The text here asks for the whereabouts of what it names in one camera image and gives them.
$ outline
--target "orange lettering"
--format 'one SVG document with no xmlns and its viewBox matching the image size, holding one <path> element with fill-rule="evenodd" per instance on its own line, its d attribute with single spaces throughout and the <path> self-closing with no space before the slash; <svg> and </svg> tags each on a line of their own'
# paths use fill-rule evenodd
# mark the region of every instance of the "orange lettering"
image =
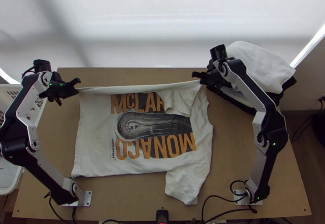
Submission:
<svg viewBox="0 0 325 224">
<path fill-rule="evenodd" d="M 112 105 L 110 107 L 110 113 L 114 114 L 115 113 L 115 108 L 116 108 L 116 112 L 118 114 L 121 113 L 122 109 L 123 109 L 123 113 L 124 113 L 126 111 L 126 95 L 121 94 L 121 101 L 120 102 L 118 102 L 116 94 L 112 94 L 110 97 L 111 97 L 110 101 L 112 103 Z"/>
<path fill-rule="evenodd" d="M 145 110 L 139 109 L 139 94 L 134 94 L 134 96 L 135 96 L 135 111 L 143 113 Z"/>
<path fill-rule="evenodd" d="M 159 148 L 163 158 L 167 158 L 166 142 L 165 142 L 165 137 L 164 136 L 161 137 L 161 143 L 160 143 L 160 141 L 158 140 L 157 137 L 154 137 L 154 147 L 155 147 L 156 159 L 160 158 L 158 148 Z"/>
<path fill-rule="evenodd" d="M 121 142 L 123 142 L 123 155 L 121 155 L 121 147 L 120 147 Z M 120 138 L 116 140 L 116 151 L 117 151 L 116 155 L 119 160 L 125 160 L 126 157 L 128 156 L 127 149 L 126 149 L 126 142 Z"/>
<path fill-rule="evenodd" d="M 139 158 L 139 156 L 140 156 L 139 140 L 135 140 L 135 155 L 131 151 L 129 151 L 129 157 L 131 159 L 136 159 Z"/>
<path fill-rule="evenodd" d="M 162 106 L 162 110 L 165 111 L 164 101 L 160 98 L 159 94 L 157 94 L 157 111 L 160 111 L 161 106 Z"/>
<path fill-rule="evenodd" d="M 151 138 L 149 138 L 147 142 L 144 139 L 140 139 L 140 142 L 145 159 L 150 159 Z"/>
<path fill-rule="evenodd" d="M 145 105 L 145 111 L 149 112 L 149 108 L 151 108 L 153 111 L 157 111 L 156 106 L 155 106 L 155 99 L 154 99 L 154 94 L 153 93 L 148 93 L 147 94 L 147 103 Z"/>
<path fill-rule="evenodd" d="M 175 150 L 176 152 L 173 153 L 173 148 L 171 146 L 171 140 L 174 140 L 174 145 L 175 145 Z M 168 153 L 171 157 L 176 157 L 176 156 L 179 156 L 180 155 L 180 149 L 179 149 L 179 146 L 178 146 L 178 140 L 177 140 L 177 137 L 175 135 L 169 135 L 167 137 L 167 146 L 168 146 Z"/>
<path fill-rule="evenodd" d="M 189 136 L 187 135 L 187 133 L 185 133 L 184 134 L 184 141 L 183 141 L 182 135 L 181 134 L 178 135 L 178 139 L 180 141 L 180 148 L 181 148 L 182 154 L 186 153 L 187 144 L 190 146 L 191 151 L 196 150 L 196 144 L 195 144 L 195 138 L 194 138 L 193 132 L 190 133 L 190 137 L 191 137 L 191 139 L 189 139 Z"/>
<path fill-rule="evenodd" d="M 126 96 L 126 106 L 131 109 L 134 107 L 134 102 L 132 102 L 132 104 L 130 103 L 131 102 L 131 98 L 134 99 L 134 94 L 127 94 Z"/>
</svg>

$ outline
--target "white t-shirt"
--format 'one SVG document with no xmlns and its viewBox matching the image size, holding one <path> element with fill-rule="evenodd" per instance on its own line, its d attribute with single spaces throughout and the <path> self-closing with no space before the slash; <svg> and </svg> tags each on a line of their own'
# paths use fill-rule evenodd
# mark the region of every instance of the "white t-shirt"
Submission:
<svg viewBox="0 0 325 224">
<path fill-rule="evenodd" d="M 79 92 L 72 177 L 167 171 L 165 193 L 197 204 L 210 171 L 213 130 L 198 80 Z"/>
</svg>

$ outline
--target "white cloth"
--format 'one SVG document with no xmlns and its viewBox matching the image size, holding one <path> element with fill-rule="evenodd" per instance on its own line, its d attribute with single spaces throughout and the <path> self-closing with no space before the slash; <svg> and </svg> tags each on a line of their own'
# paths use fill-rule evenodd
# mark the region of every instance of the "white cloth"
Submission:
<svg viewBox="0 0 325 224">
<path fill-rule="evenodd" d="M 236 41 L 226 49 L 228 57 L 242 60 L 247 74 L 265 92 L 280 94 L 282 85 L 295 73 L 295 69 L 280 56 L 252 43 Z M 232 88 L 234 90 L 224 86 L 221 91 L 240 103 L 253 107 L 235 84 L 232 84 Z"/>
<path fill-rule="evenodd" d="M 213 131 L 198 80 L 79 92 L 72 177 L 167 171 L 165 193 L 197 204 L 210 171 Z"/>
<path fill-rule="evenodd" d="M 13 184 L 17 171 L 17 166 L 0 157 L 0 189 L 8 188 Z"/>
</svg>

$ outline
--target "white plastic basket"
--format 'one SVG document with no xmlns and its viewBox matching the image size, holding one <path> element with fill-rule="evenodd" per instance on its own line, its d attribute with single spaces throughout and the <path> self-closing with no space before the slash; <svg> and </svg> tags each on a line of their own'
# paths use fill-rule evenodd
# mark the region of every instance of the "white plastic basket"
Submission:
<svg viewBox="0 0 325 224">
<path fill-rule="evenodd" d="M 21 89 L 22 86 L 17 84 L 0 84 L 0 126 L 4 122 L 6 110 Z M 36 100 L 35 106 L 31 109 L 31 113 L 35 113 L 35 116 L 37 116 L 36 127 L 45 106 L 43 102 L 43 99 Z M 15 190 L 23 172 L 23 167 L 11 164 L 0 155 L 0 195 L 7 195 Z"/>
</svg>

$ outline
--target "wooden table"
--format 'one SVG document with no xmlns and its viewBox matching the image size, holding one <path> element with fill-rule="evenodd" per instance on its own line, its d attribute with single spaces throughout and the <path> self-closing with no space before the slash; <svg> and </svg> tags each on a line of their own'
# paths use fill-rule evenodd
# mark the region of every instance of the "wooden table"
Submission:
<svg viewBox="0 0 325 224">
<path fill-rule="evenodd" d="M 79 77 L 79 87 L 148 85 L 192 80 L 193 68 L 62 68 L 58 71 L 64 81 Z M 165 173 L 80 177 L 81 189 L 92 190 L 90 207 L 79 207 L 79 220 L 149 221 L 155 220 L 156 210 L 167 209 L 170 220 L 201 219 L 203 201 L 209 195 L 232 199 L 229 184 L 247 179 L 252 171 L 256 148 L 253 144 L 253 116 L 207 91 L 210 102 L 209 121 L 214 126 L 211 170 L 198 196 L 198 204 L 186 206 L 165 194 Z M 76 134 L 79 122 L 79 101 L 74 96 L 56 103 L 47 103 L 39 124 L 38 134 L 44 154 L 65 175 L 70 176 L 74 164 Z M 257 206 L 257 214 L 241 211 L 227 214 L 223 219 L 249 219 L 311 215 L 306 192 L 299 173 L 291 143 L 279 153 L 269 181 L 270 195 Z M 56 219 L 48 199 L 48 190 L 30 173 L 25 172 L 13 216 Z M 65 219 L 71 219 L 72 208 L 54 206 Z M 236 209 L 233 203 L 210 199 L 204 219 Z"/>
</svg>

